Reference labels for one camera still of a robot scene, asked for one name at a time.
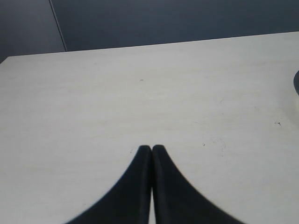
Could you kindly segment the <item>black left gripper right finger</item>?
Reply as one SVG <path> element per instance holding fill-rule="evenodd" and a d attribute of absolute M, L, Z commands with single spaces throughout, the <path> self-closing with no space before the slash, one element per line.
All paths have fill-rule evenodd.
<path fill-rule="evenodd" d="M 200 194 L 181 174 L 163 145 L 152 148 L 157 224 L 241 224 Z"/>

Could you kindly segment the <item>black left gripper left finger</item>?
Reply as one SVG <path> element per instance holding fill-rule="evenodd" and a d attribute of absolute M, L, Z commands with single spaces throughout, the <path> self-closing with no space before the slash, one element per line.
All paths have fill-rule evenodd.
<path fill-rule="evenodd" d="M 70 224 L 147 224 L 149 222 L 152 151 L 140 146 L 118 182 Z"/>

